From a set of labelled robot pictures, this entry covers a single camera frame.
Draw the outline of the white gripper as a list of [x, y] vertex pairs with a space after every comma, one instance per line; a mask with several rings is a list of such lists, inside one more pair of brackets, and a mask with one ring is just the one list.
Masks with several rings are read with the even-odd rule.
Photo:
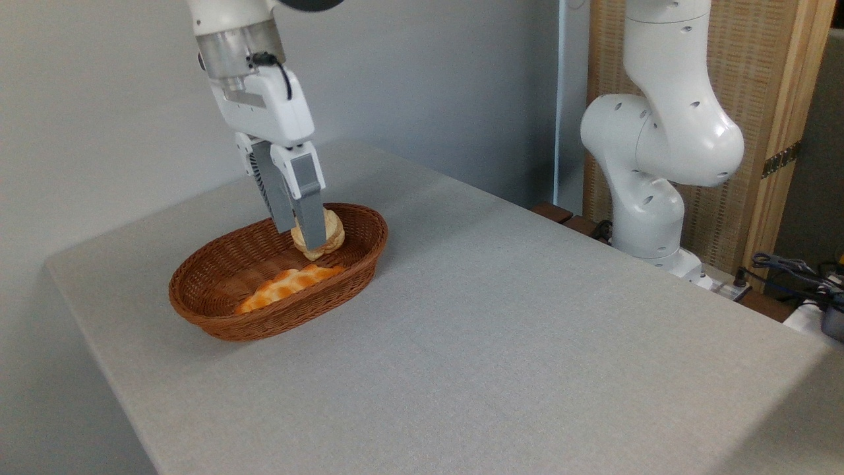
[[325, 180], [310, 142], [313, 117], [295, 73], [261, 66], [242, 79], [244, 90], [230, 91], [217, 79], [209, 84], [224, 121], [237, 131], [235, 143], [244, 168], [277, 232], [292, 229], [296, 217], [305, 249], [323, 246], [328, 240], [320, 196]]

